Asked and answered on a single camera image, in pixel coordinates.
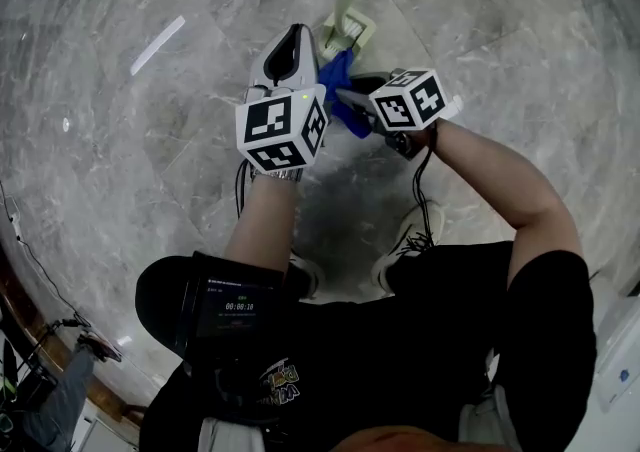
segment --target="shoe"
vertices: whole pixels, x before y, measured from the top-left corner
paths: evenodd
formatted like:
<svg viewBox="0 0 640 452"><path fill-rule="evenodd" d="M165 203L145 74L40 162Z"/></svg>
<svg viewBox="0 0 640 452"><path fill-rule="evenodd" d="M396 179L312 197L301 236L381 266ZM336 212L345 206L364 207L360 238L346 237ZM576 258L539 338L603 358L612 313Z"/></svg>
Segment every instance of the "shoe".
<svg viewBox="0 0 640 452"><path fill-rule="evenodd" d="M300 269L308 277L309 290L302 300L313 299L318 287L325 283L324 271L318 264L302 258L293 250L291 250L291 255L289 256L289 263Z"/></svg>
<svg viewBox="0 0 640 452"><path fill-rule="evenodd" d="M88 345L91 348L91 352L100 361L104 362L109 360L117 361L120 363L122 357L118 354L105 340L92 332L87 332L78 337L78 344Z"/></svg>
<svg viewBox="0 0 640 452"><path fill-rule="evenodd" d="M437 203L428 201L427 214L429 216L431 238L435 246L440 242L440 237L442 237L444 210L442 210L442 207ZM422 210L416 205L402 220L400 230L396 237L396 243L393 248L391 248L391 251L380 257L373 265L371 269L371 282L376 287L382 288L387 294L393 294L387 282L387 269L403 256L416 257L430 247L424 227Z"/></svg>

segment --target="black cable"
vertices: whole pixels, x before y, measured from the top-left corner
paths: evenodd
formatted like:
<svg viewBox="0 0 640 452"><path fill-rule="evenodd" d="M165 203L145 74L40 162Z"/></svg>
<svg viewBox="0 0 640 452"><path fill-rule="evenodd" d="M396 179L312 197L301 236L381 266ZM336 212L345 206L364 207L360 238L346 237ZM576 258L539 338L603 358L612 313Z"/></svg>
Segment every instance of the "black cable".
<svg viewBox="0 0 640 452"><path fill-rule="evenodd" d="M47 338L53 335L56 329L58 329L61 325L62 325L62 321L59 321L59 320L55 321L51 326L47 325L47 329L45 329L40 339L36 342L36 345L33 346L33 349L31 349L31 352L29 353L29 355L22 360L22 363L20 363L20 365L16 369L16 372L20 372L20 369L22 368L22 366L31 359L31 356L33 356L37 352L40 346L44 345L44 342L47 340Z"/></svg>
<svg viewBox="0 0 640 452"><path fill-rule="evenodd" d="M249 161L245 159L240 165L242 166L242 174L240 175L240 212L242 212L244 210L244 189L247 185L247 167L249 166Z"/></svg>
<svg viewBox="0 0 640 452"><path fill-rule="evenodd" d="M590 277L589 277L589 283L591 283L593 281L593 278L595 278L598 274L600 274L600 269L598 269L596 272L594 272Z"/></svg>
<svg viewBox="0 0 640 452"><path fill-rule="evenodd" d="M425 156L424 160L420 163L420 165L418 166L418 168L416 169L413 175L412 189L413 189L413 197L416 200L416 203L418 204L418 206L420 207L420 210L422 211L422 219L424 221L424 229L425 229L425 239L427 242L426 245L427 247L432 247L434 246L434 243L433 243L433 236L431 234L431 225L429 223L429 212L427 211L428 200L424 195L424 193L422 192L421 182L422 182L422 175L424 173L424 170L426 169L427 164L429 164L429 159L431 158L431 155L433 154L433 151L436 148L436 143L438 141L438 129L435 123L429 133L430 133L429 150L427 151L427 155Z"/></svg>
<svg viewBox="0 0 640 452"><path fill-rule="evenodd" d="M236 172L235 192L236 192L236 213L238 214L238 219L240 219L240 214L244 209L244 189L247 183L248 166L249 166L249 161L247 159L244 159L238 166L238 171Z"/></svg>
<svg viewBox="0 0 640 452"><path fill-rule="evenodd" d="M13 218L9 215L9 211L7 210L7 198L4 192L4 186L2 185L2 181L0 181L0 190L2 190L2 204L4 206L4 211L7 214L7 218L9 219L10 223L13 223ZM60 293L60 290L58 289L58 285L55 284L55 282L51 279L51 276L49 276L49 273L47 272L47 270L44 268L44 266L40 263L40 260L38 260L36 258L36 255L34 255L33 250L31 249L31 246L29 246L29 244L27 244L25 241L22 240L22 238L20 237L16 237L18 242L20 244L22 244L23 246L25 246L27 248L27 251L29 252L29 255L31 255L31 258L33 258L34 262L36 264L38 264L38 267L40 267L40 269L42 270L43 274L45 275L45 277L47 278L47 280L49 281L49 283L51 283L51 285L53 285L53 288L56 291L56 295L58 296L58 298L60 299L60 301L62 301L64 304L66 304L71 311L73 312L73 317L74 319L76 319L78 322L81 323L81 325L86 326L88 328L91 327L91 323L85 319L78 310L76 310L76 307L73 306L69 301L67 301L64 297L62 297L62 294Z"/></svg>
<svg viewBox="0 0 640 452"><path fill-rule="evenodd" d="M2 190L2 206L4 207L4 213L7 214L9 222L13 223L13 217L9 215L9 211L7 210L7 197L4 194L4 185L2 185L2 180L0 180L0 190Z"/></svg>

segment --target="blue cloth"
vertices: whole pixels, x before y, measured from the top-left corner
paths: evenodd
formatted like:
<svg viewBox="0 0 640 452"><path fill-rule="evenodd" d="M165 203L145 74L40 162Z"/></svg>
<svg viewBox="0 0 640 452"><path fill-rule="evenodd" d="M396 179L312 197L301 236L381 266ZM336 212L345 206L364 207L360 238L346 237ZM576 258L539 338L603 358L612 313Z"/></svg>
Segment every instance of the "blue cloth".
<svg viewBox="0 0 640 452"><path fill-rule="evenodd" d="M351 87L349 68L352 63L353 50L343 50L333 61L322 67L318 73L318 82L327 88L325 100L331 102L331 114L340 118L355 136L364 139L371 133L369 119L343 104L336 95L336 89Z"/></svg>

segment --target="wristwatch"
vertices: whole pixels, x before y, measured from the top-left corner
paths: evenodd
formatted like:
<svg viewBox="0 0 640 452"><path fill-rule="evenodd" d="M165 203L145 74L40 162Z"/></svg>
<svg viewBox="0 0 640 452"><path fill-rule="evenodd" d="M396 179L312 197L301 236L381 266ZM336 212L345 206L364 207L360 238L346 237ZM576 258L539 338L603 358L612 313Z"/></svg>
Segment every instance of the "wristwatch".
<svg viewBox="0 0 640 452"><path fill-rule="evenodd" d="M251 166L251 180L256 175L270 176L272 178L279 178L280 180L290 180L291 182L299 182L302 178L302 168L297 169L282 169L280 171L272 171L271 173L262 173Z"/></svg>

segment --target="marble floor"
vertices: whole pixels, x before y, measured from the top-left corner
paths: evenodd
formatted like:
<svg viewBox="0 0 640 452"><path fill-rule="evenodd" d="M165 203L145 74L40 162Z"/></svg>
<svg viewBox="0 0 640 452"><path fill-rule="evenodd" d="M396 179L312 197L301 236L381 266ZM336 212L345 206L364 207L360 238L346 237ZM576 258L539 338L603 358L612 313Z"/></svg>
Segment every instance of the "marble floor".
<svg viewBox="0 0 640 452"><path fill-rule="evenodd" d="M355 7L378 24L357 70L435 67L464 102L458 122L550 178L592 272L621 290L635 281L640 0ZM148 404L178 364L136 318L138 275L166 255L223 251L236 220L233 109L251 60L286 25L318 27L331 8L332 0L0 0L0 178L63 295L112 342L129 337L123 363L98 370L127 402ZM132 77L133 60L179 15L185 26ZM325 268L327 297L372 298L368 271L412 204L415 163L337 122L325 143L301 184L296 247ZM512 236L437 160L424 189L446 209L445 243ZM67 316L5 220L0 236L41 311Z"/></svg>

